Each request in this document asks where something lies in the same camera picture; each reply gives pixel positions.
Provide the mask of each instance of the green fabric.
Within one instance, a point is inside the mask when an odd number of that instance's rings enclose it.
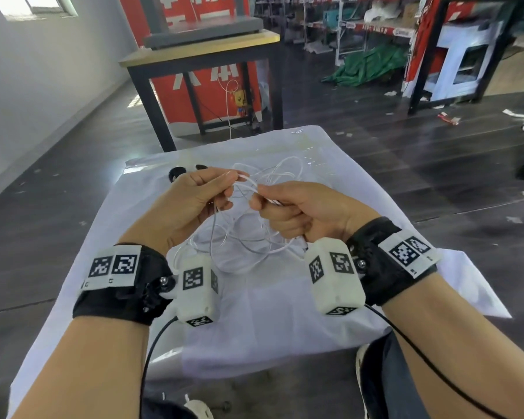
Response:
[[[405,68],[407,49],[394,45],[381,45],[367,52],[357,52],[345,57],[344,64],[322,82],[342,86],[359,86],[393,69]]]

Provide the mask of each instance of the dark wooden floor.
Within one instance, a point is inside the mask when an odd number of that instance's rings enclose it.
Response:
[[[524,94],[448,108],[462,118],[450,126],[437,110],[408,118],[400,98],[384,96],[388,87],[320,83],[332,65],[327,55],[286,50],[286,127],[322,126],[427,238],[465,250],[514,316],[495,323],[524,349],[524,182],[513,177],[524,132],[501,113],[523,110]],[[122,88],[0,195],[0,418],[9,383],[124,162],[160,152],[143,108],[127,108],[135,95]],[[177,147],[227,137],[187,137]],[[359,418],[353,359],[352,350],[299,359],[191,394],[211,406],[232,400],[231,413],[214,412],[219,418]]]

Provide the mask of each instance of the person's right hand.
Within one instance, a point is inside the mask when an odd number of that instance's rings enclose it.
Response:
[[[346,241],[363,225],[380,217],[368,205],[316,182],[258,185],[250,207],[268,219],[270,227],[284,238],[304,235],[308,242],[322,237]]]

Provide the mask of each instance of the gray metal base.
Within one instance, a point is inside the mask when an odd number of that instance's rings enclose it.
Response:
[[[251,16],[216,17],[200,22],[181,22],[171,26],[168,32],[152,34],[144,38],[147,48],[166,48],[205,40],[226,38],[234,35],[258,32],[264,21]]]

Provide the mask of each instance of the white wall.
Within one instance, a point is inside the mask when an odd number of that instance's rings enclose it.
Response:
[[[128,78],[136,49],[118,0],[71,0],[77,17],[0,12],[0,191]]]

